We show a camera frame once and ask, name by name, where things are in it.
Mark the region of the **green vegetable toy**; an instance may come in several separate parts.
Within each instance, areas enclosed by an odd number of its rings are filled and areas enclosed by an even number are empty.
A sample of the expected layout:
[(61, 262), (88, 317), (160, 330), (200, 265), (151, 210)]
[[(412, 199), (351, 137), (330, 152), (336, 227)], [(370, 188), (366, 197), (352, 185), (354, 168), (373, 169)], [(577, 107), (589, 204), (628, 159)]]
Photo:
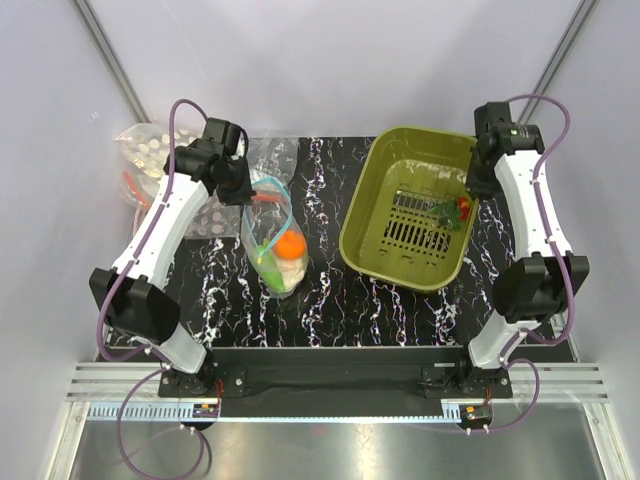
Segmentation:
[(256, 270), (266, 287), (274, 294), (282, 294), (285, 291), (282, 271), (267, 243), (258, 246), (256, 264)]

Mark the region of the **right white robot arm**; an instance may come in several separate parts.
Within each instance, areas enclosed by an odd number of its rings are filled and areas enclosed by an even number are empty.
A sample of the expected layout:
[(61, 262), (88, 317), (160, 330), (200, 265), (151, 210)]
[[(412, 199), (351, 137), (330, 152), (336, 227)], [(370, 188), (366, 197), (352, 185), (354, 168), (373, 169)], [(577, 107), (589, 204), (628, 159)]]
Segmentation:
[(466, 188), (472, 197), (504, 195), (515, 239), (515, 261), (492, 286), (493, 312), (465, 347), (454, 384), (479, 396), (502, 380), (510, 355), (525, 339), (546, 340), (537, 329), (566, 314), (569, 331), (575, 295), (590, 266), (574, 254), (555, 213), (545, 162), (546, 148), (535, 126), (497, 123), (479, 134)]

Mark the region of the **clear blue-zipper bag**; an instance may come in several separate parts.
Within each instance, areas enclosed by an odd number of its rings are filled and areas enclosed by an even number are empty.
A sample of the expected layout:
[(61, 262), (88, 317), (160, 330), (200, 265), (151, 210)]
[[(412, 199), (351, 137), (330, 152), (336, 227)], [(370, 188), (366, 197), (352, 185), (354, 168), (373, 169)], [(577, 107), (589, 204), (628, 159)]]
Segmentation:
[[(303, 232), (294, 217), (291, 195), (284, 184), (274, 177), (266, 176), (252, 181), (252, 187), (255, 195), (251, 203), (243, 207), (240, 239), (249, 262), (257, 272), (256, 257), (259, 245), (267, 243), (268, 248), (273, 251), (274, 244), (285, 231), (297, 230), (302, 234)], [(307, 271), (308, 245), (307, 253), (303, 257), (306, 258)], [(266, 287), (269, 295), (277, 299), (291, 296), (296, 288), (288, 292), (284, 291), (282, 294), (274, 294)]]

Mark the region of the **green leafy red toy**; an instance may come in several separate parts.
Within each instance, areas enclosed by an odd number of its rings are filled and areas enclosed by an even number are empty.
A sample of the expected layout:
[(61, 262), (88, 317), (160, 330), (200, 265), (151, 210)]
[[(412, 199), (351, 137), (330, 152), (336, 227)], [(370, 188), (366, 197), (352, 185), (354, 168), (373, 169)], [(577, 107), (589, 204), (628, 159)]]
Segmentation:
[(430, 213), (436, 218), (441, 228), (459, 231), (471, 212), (470, 200), (458, 197), (435, 205)]

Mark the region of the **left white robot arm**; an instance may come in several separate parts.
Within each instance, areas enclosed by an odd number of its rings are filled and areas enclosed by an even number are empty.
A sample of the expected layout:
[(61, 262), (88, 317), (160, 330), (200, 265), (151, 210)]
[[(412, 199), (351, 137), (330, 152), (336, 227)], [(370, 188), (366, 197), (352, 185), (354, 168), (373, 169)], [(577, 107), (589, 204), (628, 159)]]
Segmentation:
[(112, 266), (96, 268), (89, 288), (99, 309), (96, 343), (101, 357), (124, 362), (105, 344), (105, 330), (137, 342), (133, 354), (155, 355), (163, 370), (181, 374), (181, 384), (196, 396), (215, 386), (216, 372), (206, 348), (182, 325), (179, 304), (165, 291), (165, 281), (187, 227), (213, 195), (233, 204), (252, 197), (244, 133), (227, 140), (197, 138), (172, 149), (151, 207), (123, 253)]

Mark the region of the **orange carrot toy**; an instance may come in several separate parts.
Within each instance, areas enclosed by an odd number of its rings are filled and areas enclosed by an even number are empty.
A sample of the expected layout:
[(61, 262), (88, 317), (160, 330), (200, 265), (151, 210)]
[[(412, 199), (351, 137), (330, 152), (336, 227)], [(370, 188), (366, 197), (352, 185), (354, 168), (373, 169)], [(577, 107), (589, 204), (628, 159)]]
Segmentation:
[(285, 231), (273, 246), (275, 255), (283, 260), (292, 261), (307, 253), (304, 235), (297, 230)]

